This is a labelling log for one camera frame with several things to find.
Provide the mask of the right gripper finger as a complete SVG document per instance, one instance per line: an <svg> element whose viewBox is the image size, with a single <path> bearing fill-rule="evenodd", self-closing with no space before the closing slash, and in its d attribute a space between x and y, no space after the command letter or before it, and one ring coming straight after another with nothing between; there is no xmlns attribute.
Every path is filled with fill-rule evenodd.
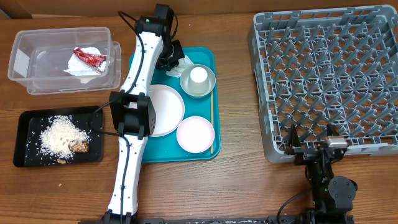
<svg viewBox="0 0 398 224"><path fill-rule="evenodd" d="M300 139L297 134L297 129L294 124L290 126L287 146L289 149L300 147Z"/></svg>
<svg viewBox="0 0 398 224"><path fill-rule="evenodd" d="M340 134L336 131L335 126L331 123L328 123L326 126L326 135L327 136L339 136Z"/></svg>

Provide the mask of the white tissue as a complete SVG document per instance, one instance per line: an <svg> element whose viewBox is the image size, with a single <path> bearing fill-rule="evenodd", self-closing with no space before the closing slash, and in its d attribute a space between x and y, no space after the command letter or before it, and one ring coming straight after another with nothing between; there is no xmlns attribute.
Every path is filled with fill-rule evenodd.
<svg viewBox="0 0 398 224"><path fill-rule="evenodd" d="M184 58L180 58L178 60L178 65L174 66L170 71L166 71L165 74L171 77L180 78L183 71L192 65L193 62L186 55Z"/></svg>

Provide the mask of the large white plate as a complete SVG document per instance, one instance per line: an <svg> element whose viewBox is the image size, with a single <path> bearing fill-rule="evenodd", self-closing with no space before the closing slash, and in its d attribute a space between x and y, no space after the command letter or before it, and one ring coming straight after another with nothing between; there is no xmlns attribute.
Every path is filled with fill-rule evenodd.
<svg viewBox="0 0 398 224"><path fill-rule="evenodd" d="M180 94L167 85L151 85L150 99L156 113L152 137L166 136L173 132L185 115L185 104Z"/></svg>

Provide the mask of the red snack wrapper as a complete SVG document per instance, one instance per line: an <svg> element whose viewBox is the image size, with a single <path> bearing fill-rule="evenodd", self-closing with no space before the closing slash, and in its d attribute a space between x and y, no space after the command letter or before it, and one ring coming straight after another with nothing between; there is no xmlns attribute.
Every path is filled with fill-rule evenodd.
<svg viewBox="0 0 398 224"><path fill-rule="evenodd" d="M92 68L95 72L101 74L102 70L100 66L107 60L105 55L101 54L89 54L82 51L81 48L76 48L73 53L79 60L81 60L85 65Z"/></svg>

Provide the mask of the white napkin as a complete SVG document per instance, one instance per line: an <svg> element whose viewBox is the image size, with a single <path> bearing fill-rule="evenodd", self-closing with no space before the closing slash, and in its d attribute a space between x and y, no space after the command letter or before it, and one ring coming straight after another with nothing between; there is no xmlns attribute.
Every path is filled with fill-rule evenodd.
<svg viewBox="0 0 398 224"><path fill-rule="evenodd" d="M85 48L81 48L81 49L85 53L101 54L100 51L95 47L85 47ZM106 64L107 64L107 60L100 66L102 73L105 70ZM81 60L79 60L77 58L77 56L75 56L74 53L71 56L70 60L68 61L68 68L66 70L64 70L64 72L67 72L67 73L71 74L72 76L78 77L80 79L81 83L88 83L91 80L95 79L95 77L97 75L102 74L102 73L99 74L99 73L95 72L92 68L85 65Z"/></svg>

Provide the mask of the brown food piece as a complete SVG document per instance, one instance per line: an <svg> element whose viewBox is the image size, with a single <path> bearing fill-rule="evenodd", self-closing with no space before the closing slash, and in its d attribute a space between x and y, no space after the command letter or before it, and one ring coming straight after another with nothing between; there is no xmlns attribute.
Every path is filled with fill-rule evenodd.
<svg viewBox="0 0 398 224"><path fill-rule="evenodd" d="M68 148L74 153L87 153L90 150L90 145L87 141L71 141Z"/></svg>

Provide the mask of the pile of white rice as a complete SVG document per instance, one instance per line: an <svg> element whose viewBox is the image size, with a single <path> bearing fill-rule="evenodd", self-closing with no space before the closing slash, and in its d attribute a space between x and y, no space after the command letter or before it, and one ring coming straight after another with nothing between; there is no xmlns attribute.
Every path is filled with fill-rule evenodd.
<svg viewBox="0 0 398 224"><path fill-rule="evenodd" d="M88 133L73 124L71 116L55 115L30 120L26 144L29 152L52 159L71 159L77 154L68 148L71 141L90 143Z"/></svg>

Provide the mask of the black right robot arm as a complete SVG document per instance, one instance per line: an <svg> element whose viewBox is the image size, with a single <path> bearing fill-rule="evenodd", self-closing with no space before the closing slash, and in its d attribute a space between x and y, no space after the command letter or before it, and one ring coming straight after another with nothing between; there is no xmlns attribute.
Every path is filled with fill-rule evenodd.
<svg viewBox="0 0 398 224"><path fill-rule="evenodd" d="M347 213L353 209L353 200L358 190L355 181L335 176L332 164L344 158L348 149L345 138L335 131L332 124L326 126L326 139L317 148L304 149L300 146L296 126L291 125L286 154L295 156L294 164L305 167L305 176L310 188L294 195L279 209L276 220L282 221L284 207L296 198L311 192L313 207L304 209L294 223L353 223Z"/></svg>

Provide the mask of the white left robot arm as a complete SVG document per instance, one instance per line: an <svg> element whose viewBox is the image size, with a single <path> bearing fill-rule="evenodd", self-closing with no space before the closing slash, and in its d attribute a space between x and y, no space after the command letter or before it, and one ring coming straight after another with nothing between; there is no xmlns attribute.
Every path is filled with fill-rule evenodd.
<svg viewBox="0 0 398 224"><path fill-rule="evenodd" d="M175 34L174 11L157 4L154 16L142 16L130 26L136 34L136 49L129 73L119 91L111 92L107 106L118 137L119 159L113 196L100 223L135 223L137 187L142 156L155 129L155 109L149 88L155 70L171 70L184 57Z"/></svg>

